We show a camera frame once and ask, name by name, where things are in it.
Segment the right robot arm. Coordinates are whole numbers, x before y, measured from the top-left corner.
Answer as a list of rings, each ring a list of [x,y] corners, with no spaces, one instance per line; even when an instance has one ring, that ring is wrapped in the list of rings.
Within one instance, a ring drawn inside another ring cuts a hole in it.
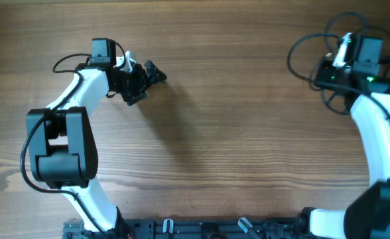
[[[323,238],[390,238],[390,78],[380,75],[383,41],[348,33],[313,84],[344,97],[365,151],[369,188],[344,210],[313,209],[308,231]]]

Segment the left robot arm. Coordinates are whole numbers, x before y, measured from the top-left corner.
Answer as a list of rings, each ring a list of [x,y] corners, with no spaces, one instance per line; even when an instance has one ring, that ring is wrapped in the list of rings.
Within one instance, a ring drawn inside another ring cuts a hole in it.
[[[82,217],[82,234],[88,238],[133,237],[96,177],[98,151],[90,116],[103,98],[119,94],[132,106],[147,97],[153,84],[167,79],[150,60],[137,63],[130,51],[118,57],[119,48],[114,40],[94,38],[86,61],[69,71],[73,80],[67,89],[26,118],[20,158],[24,181],[40,193],[64,195]]]

